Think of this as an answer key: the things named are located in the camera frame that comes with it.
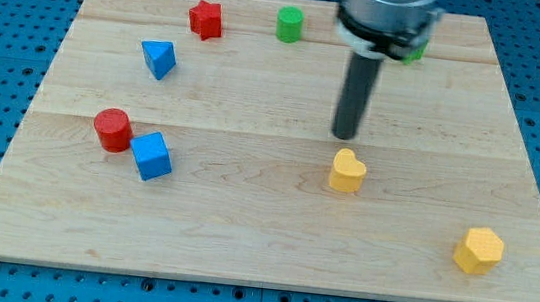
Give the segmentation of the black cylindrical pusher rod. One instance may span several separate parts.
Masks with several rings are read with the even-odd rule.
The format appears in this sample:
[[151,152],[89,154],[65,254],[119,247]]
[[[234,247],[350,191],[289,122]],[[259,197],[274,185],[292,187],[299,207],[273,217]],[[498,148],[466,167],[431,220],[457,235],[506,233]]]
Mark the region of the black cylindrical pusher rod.
[[331,132],[336,138],[350,140],[356,136],[382,63],[382,59],[355,52],[351,55],[332,121]]

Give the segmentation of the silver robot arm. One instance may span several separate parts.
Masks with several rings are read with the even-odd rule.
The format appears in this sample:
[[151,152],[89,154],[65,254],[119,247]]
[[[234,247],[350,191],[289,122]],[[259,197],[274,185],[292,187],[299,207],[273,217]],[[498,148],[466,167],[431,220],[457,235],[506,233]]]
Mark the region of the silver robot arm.
[[332,121],[335,137],[356,136],[383,61],[420,59],[443,12],[438,0],[338,0],[335,27],[352,55]]

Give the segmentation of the green block behind arm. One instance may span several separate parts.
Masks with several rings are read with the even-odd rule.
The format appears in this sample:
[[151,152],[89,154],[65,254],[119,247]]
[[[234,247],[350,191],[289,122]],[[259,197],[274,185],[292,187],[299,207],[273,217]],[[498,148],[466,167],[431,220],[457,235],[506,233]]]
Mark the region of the green block behind arm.
[[410,63],[421,59],[425,53],[425,49],[427,48],[427,46],[428,46],[427,42],[422,43],[418,48],[413,50],[408,56],[402,59],[403,64],[409,65]]

